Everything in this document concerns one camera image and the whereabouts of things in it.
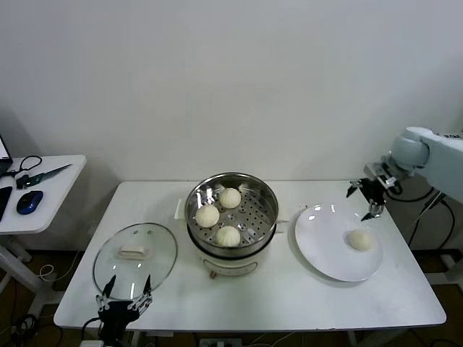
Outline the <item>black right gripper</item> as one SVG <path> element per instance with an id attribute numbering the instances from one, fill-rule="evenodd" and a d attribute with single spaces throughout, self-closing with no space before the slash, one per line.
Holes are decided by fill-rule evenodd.
<path id="1" fill-rule="evenodd" d="M 385 203 L 386 190 L 383 185 L 376 179 L 355 179 L 350 181 L 346 197 L 350 197 L 358 189 L 361 189 L 364 198 L 369 202 L 368 212 L 361 218 L 361 221 L 379 218 L 383 213 Z"/>

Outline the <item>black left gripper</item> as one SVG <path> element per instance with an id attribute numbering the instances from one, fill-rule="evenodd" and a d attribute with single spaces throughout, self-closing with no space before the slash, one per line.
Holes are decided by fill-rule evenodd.
<path id="1" fill-rule="evenodd" d="M 109 302 L 115 281 L 116 275 L 113 275 L 104 286 L 102 293 L 95 298 L 98 310 L 101 311 L 98 316 L 103 323 L 103 327 L 99 335 L 103 342 L 122 342 L 128 324 L 138 320 L 140 317 L 139 311 L 145 311 L 152 303 L 150 275 L 145 282 L 142 296 L 133 302 Z"/>

